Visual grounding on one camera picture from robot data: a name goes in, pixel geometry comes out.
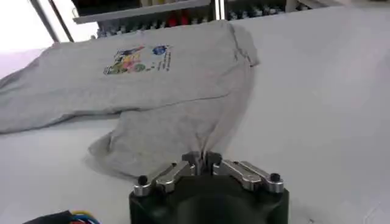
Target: printed graphic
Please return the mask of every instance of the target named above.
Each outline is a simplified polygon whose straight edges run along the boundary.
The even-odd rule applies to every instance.
[[[169,71],[171,65],[170,45],[138,46],[130,50],[120,50],[114,56],[114,64],[104,69],[104,74],[132,72]]]
[[[153,49],[153,54],[161,55],[166,52],[166,46],[157,46]]]

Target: white table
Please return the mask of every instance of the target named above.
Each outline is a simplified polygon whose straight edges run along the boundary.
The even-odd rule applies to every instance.
[[[44,49],[31,49],[22,52],[0,53],[0,79],[26,67],[37,58]]]
[[[261,60],[225,157],[280,172],[292,224],[390,219],[390,10],[326,8],[235,21]],[[0,223],[66,209],[129,223],[127,178],[87,147],[116,118],[0,136]]]

